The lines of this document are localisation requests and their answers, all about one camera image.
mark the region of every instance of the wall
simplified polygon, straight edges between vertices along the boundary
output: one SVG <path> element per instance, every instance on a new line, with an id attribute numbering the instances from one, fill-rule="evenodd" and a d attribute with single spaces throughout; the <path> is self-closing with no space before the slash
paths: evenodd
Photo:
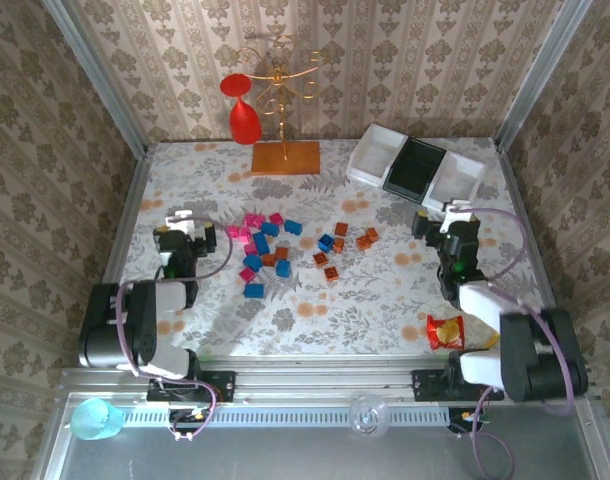
<path id="1" fill-rule="evenodd" d="M 593 1 L 510 158 L 610 417 L 610 2 Z"/>
<path id="2" fill-rule="evenodd" d="M 64 3 L 158 142 L 229 138 L 231 102 L 219 83 L 251 73 L 238 48 L 264 54 L 278 33 L 298 35 L 297 68 L 311 49 L 331 61 L 316 75 L 319 97 L 288 108 L 291 135 L 357 138 L 378 122 L 416 136 L 492 136 L 562 0 Z M 274 120 L 263 117 L 269 137 Z"/>
<path id="3" fill-rule="evenodd" d="M 0 0 L 0 478 L 26 478 L 134 158 L 39 1 Z"/>

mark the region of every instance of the orange block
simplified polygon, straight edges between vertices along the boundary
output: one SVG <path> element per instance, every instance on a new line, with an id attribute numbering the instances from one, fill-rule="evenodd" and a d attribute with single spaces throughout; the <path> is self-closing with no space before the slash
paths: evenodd
<path id="1" fill-rule="evenodd" d="M 276 265 L 276 258 L 273 253 L 266 253 L 262 258 L 264 267 L 273 267 Z"/>
<path id="2" fill-rule="evenodd" d="M 344 237 L 345 235 L 347 235 L 347 224 L 338 222 L 336 224 L 336 230 L 334 231 L 334 233 L 339 237 Z"/>
<path id="3" fill-rule="evenodd" d="M 334 251 L 336 253 L 341 253 L 344 247 L 345 240 L 343 238 L 337 238 L 336 240 L 334 240 Z"/>
<path id="4" fill-rule="evenodd" d="M 314 255 L 314 264 L 317 267 L 322 267 L 323 265 L 327 265 L 327 255 L 325 255 L 322 252 Z"/>
<path id="5" fill-rule="evenodd" d="M 336 267 L 329 267 L 325 269 L 325 278 L 327 278 L 328 282 L 333 282 L 334 280 L 338 280 L 338 272 L 336 271 Z"/>
<path id="6" fill-rule="evenodd" d="M 287 247 L 276 247 L 276 252 L 274 253 L 276 261 L 278 262 L 279 260 L 287 260 L 288 253 L 289 250 L 287 249 Z"/>
<path id="7" fill-rule="evenodd" d="M 378 240 L 378 233 L 376 232 L 376 229 L 374 227 L 369 227 L 367 229 L 367 236 L 372 241 L 372 243 Z"/>
<path id="8" fill-rule="evenodd" d="M 362 237 L 358 237 L 356 239 L 356 246 L 362 252 L 363 250 L 367 250 L 369 247 L 372 246 L 372 241 L 367 235 L 363 235 Z"/>

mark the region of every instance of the wooden base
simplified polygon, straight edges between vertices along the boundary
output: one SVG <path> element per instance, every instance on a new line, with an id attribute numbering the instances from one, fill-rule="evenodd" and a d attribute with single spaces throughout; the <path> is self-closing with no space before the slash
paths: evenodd
<path id="1" fill-rule="evenodd" d="M 321 173 L 318 142 L 286 142 L 287 161 L 281 142 L 254 144 L 252 175 L 312 175 Z"/>

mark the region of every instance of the blue plastic cup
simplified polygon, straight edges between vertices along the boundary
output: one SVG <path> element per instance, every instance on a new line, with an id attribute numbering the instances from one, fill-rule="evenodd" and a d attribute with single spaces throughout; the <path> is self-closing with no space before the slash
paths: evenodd
<path id="1" fill-rule="evenodd" d="M 113 437 L 124 424 L 125 415 L 118 408 L 100 398 L 90 398 L 74 409 L 69 428 L 81 440 L 100 440 Z"/>

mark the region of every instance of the white tray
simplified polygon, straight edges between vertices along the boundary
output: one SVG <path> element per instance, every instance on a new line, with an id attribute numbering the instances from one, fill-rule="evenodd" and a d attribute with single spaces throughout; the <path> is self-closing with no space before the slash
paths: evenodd
<path id="1" fill-rule="evenodd" d="M 405 140 L 407 135 L 380 125 L 370 125 L 349 156 L 345 173 L 348 177 L 381 187 Z"/>
<path id="2" fill-rule="evenodd" d="M 485 165 L 448 151 L 432 179 L 422 205 L 442 211 L 443 204 L 450 200 L 474 200 L 485 174 Z"/>

